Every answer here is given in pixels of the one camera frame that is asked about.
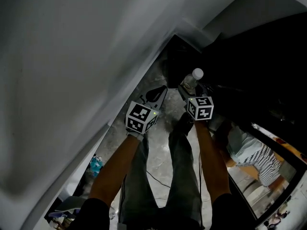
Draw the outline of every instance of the jeans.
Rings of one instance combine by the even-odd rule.
[[[183,216],[201,222],[202,202],[193,169],[191,146],[185,134],[174,131],[169,135],[168,144],[173,165],[173,180],[166,206],[157,206],[149,186],[146,174],[148,139],[145,136],[139,144],[130,171],[122,185],[118,226],[140,219],[168,216]]]

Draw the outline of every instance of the water bottle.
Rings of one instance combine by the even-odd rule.
[[[200,68],[195,68],[192,74],[188,74],[184,80],[182,86],[189,94],[195,95],[195,88],[198,84],[198,80],[203,77],[203,71]]]

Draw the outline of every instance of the floor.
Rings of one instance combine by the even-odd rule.
[[[145,74],[141,82],[138,84],[134,92],[129,97],[128,101],[125,103],[121,109],[119,115],[115,119],[113,125],[106,134],[104,140],[102,141],[100,147],[97,150],[97,154],[102,157],[103,163],[105,164],[107,160],[111,157],[113,152],[121,144],[121,142],[126,137],[126,130],[124,125],[124,118],[132,100],[135,100],[140,91],[146,89],[147,87],[164,84],[166,85],[166,80],[163,75],[163,61],[165,60],[165,52],[160,55],[160,57],[153,63],[151,68]],[[179,120],[181,115],[184,113],[184,101],[181,99],[177,90],[169,89],[163,106],[161,108],[161,114],[155,126],[153,126],[148,132],[149,138],[149,157],[147,162],[147,170],[159,181],[166,185],[171,185],[172,181],[172,163],[170,152],[168,148],[168,135],[172,130],[171,124],[174,120]],[[192,152],[194,156],[194,170],[198,175],[198,157],[199,157],[199,145],[197,141],[195,127],[192,128],[188,135],[188,140],[192,147]],[[247,174],[242,173],[242,171],[237,168],[230,168],[229,173],[234,178],[235,182],[238,184],[241,190],[253,180]],[[150,175],[148,175],[149,183],[154,197],[156,198],[157,205],[159,207],[164,207],[169,193],[169,188],[159,184]],[[202,219],[203,225],[206,229],[209,229],[212,224],[212,207],[209,193],[206,189],[206,183],[204,178],[201,179],[201,196],[202,196]],[[112,203],[112,207],[115,212],[118,212],[119,205],[119,193]],[[118,217],[115,217],[110,221],[110,229],[117,229]]]

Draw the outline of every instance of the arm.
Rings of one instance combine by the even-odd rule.
[[[98,198],[111,206],[129,170],[140,141],[128,136],[96,177],[89,198]]]
[[[228,171],[218,149],[215,148],[207,124],[194,121],[201,151],[202,171],[212,204],[223,194],[230,194]]]

